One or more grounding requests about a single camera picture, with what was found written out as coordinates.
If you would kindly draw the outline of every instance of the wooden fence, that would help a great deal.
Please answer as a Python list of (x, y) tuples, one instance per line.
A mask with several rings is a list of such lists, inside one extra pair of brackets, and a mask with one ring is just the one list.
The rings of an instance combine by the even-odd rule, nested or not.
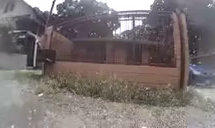
[(188, 38), (186, 17), (184, 14), (171, 15), (173, 20), (173, 40), (175, 65), (172, 67), (151, 65), (125, 65), (75, 62), (72, 60), (74, 44), (52, 28), (46, 30), (43, 41), (44, 49), (56, 51), (56, 62), (45, 64), (46, 75), (57, 73), (80, 73), (90, 78), (97, 76), (116, 76), (119, 79), (144, 83), (151, 87), (185, 88), (188, 83)]

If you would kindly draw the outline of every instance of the grass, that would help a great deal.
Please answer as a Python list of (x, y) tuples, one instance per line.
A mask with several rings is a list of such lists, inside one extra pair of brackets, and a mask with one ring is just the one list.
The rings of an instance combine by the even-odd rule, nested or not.
[(170, 87), (150, 89), (135, 82), (122, 81), (116, 78), (96, 80), (81, 75), (61, 74), (40, 80), (40, 86), (48, 94), (69, 91), (73, 94), (102, 98), (113, 102), (126, 102), (154, 106), (185, 106), (191, 94), (173, 90)]

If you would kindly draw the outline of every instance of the ground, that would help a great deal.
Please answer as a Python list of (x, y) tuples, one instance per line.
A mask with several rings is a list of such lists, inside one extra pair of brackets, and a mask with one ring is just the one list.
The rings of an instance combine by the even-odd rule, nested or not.
[(39, 85), (0, 71), (0, 128), (215, 128), (215, 101), (194, 97), (186, 107), (113, 103), (65, 92), (36, 93)]

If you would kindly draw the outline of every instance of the fence post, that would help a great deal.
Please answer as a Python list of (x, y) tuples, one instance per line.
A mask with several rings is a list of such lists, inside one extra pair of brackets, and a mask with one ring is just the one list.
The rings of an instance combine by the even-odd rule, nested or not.
[(173, 20), (173, 40), (174, 40), (174, 51), (175, 51), (175, 59), (176, 59), (176, 68), (178, 70), (178, 88), (182, 86), (181, 84), (181, 35), (180, 35), (180, 28), (179, 28), (179, 19), (175, 13), (172, 13), (172, 20)]
[(186, 16), (183, 13), (179, 14), (180, 31), (181, 31), (181, 50), (182, 50), (182, 89), (186, 89), (189, 80), (189, 39)]

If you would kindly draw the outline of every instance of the sky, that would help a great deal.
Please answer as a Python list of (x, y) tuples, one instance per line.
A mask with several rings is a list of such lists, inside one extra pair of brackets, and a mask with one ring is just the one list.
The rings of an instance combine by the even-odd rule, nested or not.
[[(39, 7), (42, 11), (49, 11), (53, 0), (25, 0), (32, 7)], [(125, 10), (149, 10), (154, 0), (98, 0), (107, 3), (116, 11)]]

